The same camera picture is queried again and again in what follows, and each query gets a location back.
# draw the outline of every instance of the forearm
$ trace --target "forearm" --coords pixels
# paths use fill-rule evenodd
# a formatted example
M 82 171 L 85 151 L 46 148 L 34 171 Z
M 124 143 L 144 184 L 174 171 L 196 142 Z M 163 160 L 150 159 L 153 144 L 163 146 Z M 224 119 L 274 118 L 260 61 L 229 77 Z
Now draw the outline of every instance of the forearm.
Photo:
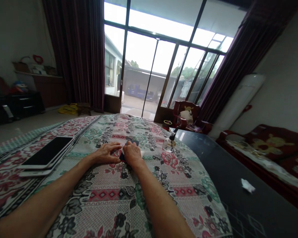
M 136 168 L 135 172 L 141 184 L 156 237 L 195 237 L 171 196 L 145 163 Z
M 1 219 L 0 237 L 44 237 L 90 166 L 89 158 L 84 158 Z

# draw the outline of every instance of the blue truck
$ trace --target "blue truck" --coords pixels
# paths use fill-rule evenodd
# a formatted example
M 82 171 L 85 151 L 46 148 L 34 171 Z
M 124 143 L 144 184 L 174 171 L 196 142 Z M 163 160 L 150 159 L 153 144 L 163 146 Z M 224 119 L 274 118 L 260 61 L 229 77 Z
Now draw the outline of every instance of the blue truck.
M 145 99 L 145 96 L 146 96 L 146 90 L 140 89 L 140 85 L 139 84 L 131 84 L 128 87 L 127 95 L 133 96 L 133 97 L 136 97 L 136 98 L 140 98 L 140 99 L 143 99 L 144 100 Z M 152 101 L 153 100 L 153 95 L 154 95 L 153 92 L 148 92 L 147 93 L 146 100 Z

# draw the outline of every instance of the window pane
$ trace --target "window pane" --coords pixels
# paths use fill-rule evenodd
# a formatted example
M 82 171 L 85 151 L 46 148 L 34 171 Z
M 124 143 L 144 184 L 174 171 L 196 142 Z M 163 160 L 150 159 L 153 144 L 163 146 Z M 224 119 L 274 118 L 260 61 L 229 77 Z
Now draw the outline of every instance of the window pane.
M 124 30 L 105 25 L 105 94 L 119 96 L 123 50 Z
M 219 59 L 218 59 L 217 62 L 215 63 L 215 66 L 214 66 L 214 68 L 213 68 L 213 70 L 212 70 L 212 73 L 211 73 L 211 75 L 210 75 L 210 78 L 209 78 L 209 80 L 207 81 L 207 83 L 206 83 L 206 85 L 205 85 L 205 88 L 203 89 L 202 94 L 201 94 L 201 96 L 200 96 L 200 98 L 199 98 L 199 100 L 198 100 L 198 103 L 197 103 L 198 105 L 202 102 L 204 96 L 206 95 L 206 93 L 207 93 L 208 90 L 209 90 L 209 87 L 210 87 L 211 84 L 213 83 L 215 73 L 216 73 L 217 70 L 219 69 L 219 67 L 220 67 L 220 65 L 221 65 L 221 63 L 222 63 L 222 61 L 223 61 L 223 59 L 224 59 L 224 56 L 219 56 Z
M 105 67 L 105 86 L 109 86 L 109 68 L 107 67 Z
M 129 26 L 189 41 L 202 0 L 132 0 Z
M 128 32 L 121 113 L 141 117 L 157 40 Z M 147 99 L 153 97 L 149 90 Z M 144 112 L 146 118 L 150 112 Z
M 220 42 L 218 42 L 218 41 L 211 41 L 208 47 L 211 48 L 211 49 L 217 49 L 217 50 L 219 50 L 220 49 L 219 46 L 220 46 Z
M 199 92 L 200 92 L 200 90 L 203 86 L 203 83 L 204 83 L 204 81 L 205 81 L 205 79 L 206 79 L 206 77 L 207 77 L 207 75 L 208 75 L 208 73 L 211 69 L 211 66 L 212 66 L 215 58 L 216 58 L 216 54 L 214 54 L 214 53 L 209 52 L 206 55 L 205 61 L 202 65 L 199 76 L 197 77 L 197 79 L 195 81 L 195 84 L 193 86 L 193 89 L 192 89 L 192 92 L 189 96 L 188 101 L 193 102 L 193 103 L 195 102 L 195 99 L 198 96 L 198 94 L 199 94 Z
M 224 40 L 219 46 L 212 44 L 209 47 L 219 47 L 221 51 L 227 52 L 245 15 L 246 11 L 238 6 L 208 0 L 192 43 L 207 47 L 212 39 L 222 42 L 223 36 L 226 36 L 225 40 L 229 38 L 226 42 Z
M 160 40 L 157 47 L 155 61 L 153 63 L 152 74 L 148 87 L 148 94 L 143 118 L 154 120 L 163 85 L 165 84 L 166 76 L 169 70 L 171 58 L 174 52 L 174 43 Z
M 185 100 L 204 53 L 205 51 L 196 48 L 189 49 L 189 53 L 185 60 L 178 85 L 176 86 L 170 108 L 174 107 L 174 102 L 176 100 Z
M 114 57 L 111 55 L 111 56 L 110 56 L 110 61 L 109 61 L 109 67 L 110 67 L 111 69 L 114 68 L 114 61 L 115 61 L 115 59 L 114 59 Z
M 105 0 L 104 19 L 125 25 L 127 0 Z
M 183 62 L 186 49 L 187 49 L 186 46 L 179 46 L 178 51 L 176 53 L 173 67 L 172 67 L 171 74 L 170 74 L 170 78 L 169 78 L 167 88 L 165 91 L 165 95 L 164 95 L 162 103 L 161 103 L 161 106 L 163 106 L 163 107 L 168 106 L 176 78 L 178 77 L 178 74 L 180 72 L 181 64 Z
M 105 50 L 105 66 L 109 67 L 109 53 Z
M 110 86 L 115 86 L 114 85 L 114 70 L 113 69 L 109 69 L 109 82 L 110 82 Z
M 224 35 L 221 35 L 221 34 L 215 34 L 215 36 L 213 37 L 213 40 L 223 41 L 224 38 L 225 38 Z

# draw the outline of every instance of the stool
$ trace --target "stool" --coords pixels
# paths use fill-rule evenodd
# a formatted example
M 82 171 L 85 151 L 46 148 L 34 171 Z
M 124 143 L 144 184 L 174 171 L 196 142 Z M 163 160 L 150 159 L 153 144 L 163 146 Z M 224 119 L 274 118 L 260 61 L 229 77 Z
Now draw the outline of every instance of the stool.
M 92 115 L 90 113 L 90 104 L 89 103 L 78 103 L 77 104 L 77 116 L 80 116 L 82 114 Z

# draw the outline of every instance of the yellow bag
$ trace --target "yellow bag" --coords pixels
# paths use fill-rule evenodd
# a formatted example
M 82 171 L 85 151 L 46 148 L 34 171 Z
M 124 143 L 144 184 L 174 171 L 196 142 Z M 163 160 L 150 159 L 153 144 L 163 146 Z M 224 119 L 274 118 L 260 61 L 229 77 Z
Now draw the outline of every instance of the yellow bag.
M 58 112 L 61 114 L 74 115 L 77 113 L 77 103 L 71 103 L 70 105 L 65 105 L 59 108 Z

